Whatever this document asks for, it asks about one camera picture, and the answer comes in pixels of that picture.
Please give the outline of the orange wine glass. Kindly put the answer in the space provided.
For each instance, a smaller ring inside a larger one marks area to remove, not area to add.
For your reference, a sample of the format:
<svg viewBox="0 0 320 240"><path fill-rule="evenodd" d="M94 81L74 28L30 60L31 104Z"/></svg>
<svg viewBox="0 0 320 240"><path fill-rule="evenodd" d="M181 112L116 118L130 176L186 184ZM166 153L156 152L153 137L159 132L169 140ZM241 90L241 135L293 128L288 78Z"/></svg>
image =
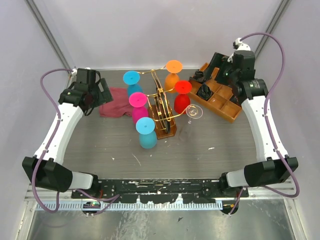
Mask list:
<svg viewBox="0 0 320 240"><path fill-rule="evenodd" d="M164 80L164 89L167 92L175 93L175 85L180 81L178 73L183 69L183 65L178 60L170 60L166 63L165 68L169 74L165 77Z"/></svg>

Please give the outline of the red wine glass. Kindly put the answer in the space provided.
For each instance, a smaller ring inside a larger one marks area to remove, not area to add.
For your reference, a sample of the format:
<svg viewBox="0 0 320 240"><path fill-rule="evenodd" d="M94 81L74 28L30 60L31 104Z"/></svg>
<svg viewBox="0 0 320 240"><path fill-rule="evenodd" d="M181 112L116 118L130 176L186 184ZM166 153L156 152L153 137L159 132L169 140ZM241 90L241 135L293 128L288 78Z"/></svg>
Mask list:
<svg viewBox="0 0 320 240"><path fill-rule="evenodd" d="M191 104L188 94L192 90L192 85L187 80L180 80L175 84L174 90L178 93L174 100L174 110L176 113L182 114L185 108Z"/></svg>

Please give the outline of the gold wire glass rack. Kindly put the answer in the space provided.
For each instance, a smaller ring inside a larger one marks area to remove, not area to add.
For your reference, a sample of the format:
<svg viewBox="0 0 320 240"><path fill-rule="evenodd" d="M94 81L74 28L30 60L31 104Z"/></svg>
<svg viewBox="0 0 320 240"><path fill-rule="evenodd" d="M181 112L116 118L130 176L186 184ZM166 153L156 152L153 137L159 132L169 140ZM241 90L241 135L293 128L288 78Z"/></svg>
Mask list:
<svg viewBox="0 0 320 240"><path fill-rule="evenodd" d="M155 122L155 134L157 139L162 140L175 136L177 131L175 118L186 113L186 107L184 106L181 113L174 115L166 93L175 90L180 95L188 95L192 86L189 81L179 80L173 85L173 88L165 89L162 87L156 71L156 69L148 71L155 83L156 93L148 94L146 97L154 100L154 104L148 103L148 114Z"/></svg>

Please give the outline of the clear wine glass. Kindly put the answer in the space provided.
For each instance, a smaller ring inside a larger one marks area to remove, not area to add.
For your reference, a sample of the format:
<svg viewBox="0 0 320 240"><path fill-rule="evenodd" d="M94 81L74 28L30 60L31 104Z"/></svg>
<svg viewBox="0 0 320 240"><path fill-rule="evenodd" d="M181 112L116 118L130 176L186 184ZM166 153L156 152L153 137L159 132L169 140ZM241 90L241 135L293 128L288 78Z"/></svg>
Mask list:
<svg viewBox="0 0 320 240"><path fill-rule="evenodd" d="M188 120L179 132L179 139L183 142L186 142L192 136L194 129L194 120L198 120L203 116L203 109L199 105L190 104L186 107L184 112L188 116Z"/></svg>

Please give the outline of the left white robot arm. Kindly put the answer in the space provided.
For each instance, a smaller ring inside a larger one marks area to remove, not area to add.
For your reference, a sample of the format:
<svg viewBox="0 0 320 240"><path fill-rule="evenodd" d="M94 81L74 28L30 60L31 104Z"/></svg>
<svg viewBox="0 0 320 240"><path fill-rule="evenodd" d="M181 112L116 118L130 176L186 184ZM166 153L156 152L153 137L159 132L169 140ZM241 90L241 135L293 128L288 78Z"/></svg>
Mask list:
<svg viewBox="0 0 320 240"><path fill-rule="evenodd" d="M78 68L71 75L75 81L54 103L57 113L45 139L32 157L24 158L22 167L33 187L62 193L81 189L88 198L95 198L100 193L97 176L67 169L64 156L80 119L113 101L113 97L99 71Z"/></svg>

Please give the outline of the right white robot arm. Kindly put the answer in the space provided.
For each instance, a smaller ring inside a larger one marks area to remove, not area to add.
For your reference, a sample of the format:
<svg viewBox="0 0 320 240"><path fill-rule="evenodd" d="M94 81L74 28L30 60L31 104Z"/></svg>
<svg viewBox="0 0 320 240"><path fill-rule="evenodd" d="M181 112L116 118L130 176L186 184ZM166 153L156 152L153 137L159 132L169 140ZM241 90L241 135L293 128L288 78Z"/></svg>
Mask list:
<svg viewBox="0 0 320 240"><path fill-rule="evenodd" d="M219 178L219 191L225 197L231 197L239 187L269 189L271 185L282 184L299 166L297 158L289 156L280 140L267 102L267 85L255 77L255 60L251 50L236 50L232 57L215 52L204 70L207 80L218 69L214 79L232 88L248 119L256 148L256 163L225 172Z"/></svg>

